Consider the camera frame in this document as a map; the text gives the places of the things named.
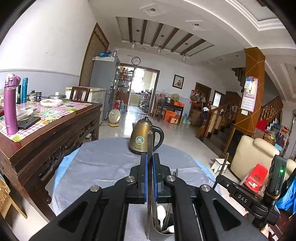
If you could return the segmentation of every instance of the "ceiling light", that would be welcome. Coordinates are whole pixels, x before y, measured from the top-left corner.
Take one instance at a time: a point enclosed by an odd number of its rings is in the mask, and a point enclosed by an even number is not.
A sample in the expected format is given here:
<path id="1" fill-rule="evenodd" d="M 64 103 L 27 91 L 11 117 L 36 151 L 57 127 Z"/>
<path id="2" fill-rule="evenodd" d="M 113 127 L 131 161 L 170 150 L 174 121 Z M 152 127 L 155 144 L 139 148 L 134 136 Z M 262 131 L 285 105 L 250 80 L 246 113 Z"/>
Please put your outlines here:
<path id="1" fill-rule="evenodd" d="M 163 41 L 163 37 L 164 37 L 164 35 L 161 35 L 160 44 L 159 44 L 159 46 L 157 47 L 157 53 L 158 53 L 158 55 L 160 55 L 160 53 L 161 53 L 161 44 L 162 44 L 162 41 Z"/>
<path id="2" fill-rule="evenodd" d="M 136 46 L 136 39 L 137 39 L 137 37 L 138 37 L 138 34 L 139 34 L 140 30 L 137 29 L 136 31 L 137 31 L 137 35 L 136 35 L 136 38 L 135 38 L 135 40 L 133 41 L 133 44 L 132 44 L 132 46 L 131 46 L 132 49 L 134 49 L 135 46 Z"/>

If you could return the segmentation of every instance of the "framed picture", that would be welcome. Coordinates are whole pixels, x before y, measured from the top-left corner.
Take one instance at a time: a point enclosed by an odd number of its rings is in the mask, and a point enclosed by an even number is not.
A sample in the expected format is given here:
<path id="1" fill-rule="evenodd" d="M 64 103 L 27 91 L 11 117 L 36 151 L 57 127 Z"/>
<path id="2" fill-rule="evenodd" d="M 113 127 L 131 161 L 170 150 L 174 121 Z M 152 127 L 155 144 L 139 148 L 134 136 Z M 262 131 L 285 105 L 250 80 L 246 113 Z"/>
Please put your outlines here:
<path id="1" fill-rule="evenodd" d="M 183 82 L 184 82 L 184 77 L 175 74 L 174 81 L 173 81 L 173 87 L 182 89 Z"/>

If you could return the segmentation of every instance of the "red plastic stool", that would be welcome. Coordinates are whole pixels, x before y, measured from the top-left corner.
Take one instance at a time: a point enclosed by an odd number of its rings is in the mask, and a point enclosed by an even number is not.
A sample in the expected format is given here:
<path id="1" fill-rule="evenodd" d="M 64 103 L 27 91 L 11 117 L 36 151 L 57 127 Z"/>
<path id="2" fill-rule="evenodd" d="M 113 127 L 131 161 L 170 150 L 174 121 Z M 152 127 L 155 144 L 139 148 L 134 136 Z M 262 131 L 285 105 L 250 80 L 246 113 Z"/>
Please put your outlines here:
<path id="1" fill-rule="evenodd" d="M 265 188 L 263 182 L 267 173 L 268 170 L 265 166 L 257 164 L 251 173 L 245 175 L 240 185 L 245 184 L 253 192 L 262 194 Z"/>

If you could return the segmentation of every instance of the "orange pillar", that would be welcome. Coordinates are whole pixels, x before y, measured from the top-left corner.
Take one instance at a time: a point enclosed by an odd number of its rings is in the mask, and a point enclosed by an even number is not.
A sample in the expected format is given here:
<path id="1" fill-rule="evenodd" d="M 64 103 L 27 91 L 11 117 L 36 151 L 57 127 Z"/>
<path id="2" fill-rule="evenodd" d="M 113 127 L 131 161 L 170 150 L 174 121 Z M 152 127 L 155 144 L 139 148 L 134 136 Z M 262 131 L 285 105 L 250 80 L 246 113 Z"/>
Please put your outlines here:
<path id="1" fill-rule="evenodd" d="M 246 53 L 246 73 L 245 76 L 258 78 L 257 95 L 255 108 L 253 112 L 248 112 L 248 115 L 243 115 L 241 112 L 237 114 L 237 119 L 234 124 L 235 128 L 243 132 L 245 135 L 253 135 L 261 110 L 261 101 L 264 91 L 264 54 L 258 47 L 248 48 L 244 50 Z"/>

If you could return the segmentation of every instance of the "kettle handle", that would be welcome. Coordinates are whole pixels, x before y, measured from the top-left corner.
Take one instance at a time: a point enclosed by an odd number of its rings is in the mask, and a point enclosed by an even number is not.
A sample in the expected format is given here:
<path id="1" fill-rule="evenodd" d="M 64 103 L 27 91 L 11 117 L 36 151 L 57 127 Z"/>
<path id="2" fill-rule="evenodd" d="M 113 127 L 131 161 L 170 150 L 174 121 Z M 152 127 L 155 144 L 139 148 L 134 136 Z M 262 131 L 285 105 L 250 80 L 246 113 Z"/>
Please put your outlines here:
<path id="1" fill-rule="evenodd" d="M 159 139 L 159 142 L 157 143 L 157 145 L 156 146 L 154 146 L 153 147 L 153 151 L 155 151 L 157 148 L 159 148 L 160 147 L 160 145 L 163 143 L 163 139 L 164 139 L 164 137 L 165 137 L 165 134 L 164 134 L 164 132 L 163 132 L 163 130 L 160 128 L 160 127 L 158 127 L 158 126 L 152 126 L 152 131 L 153 131 L 153 136 L 154 136 L 154 139 L 155 139 L 155 133 L 156 132 L 158 132 L 159 133 L 159 135 L 160 135 L 160 139 Z"/>

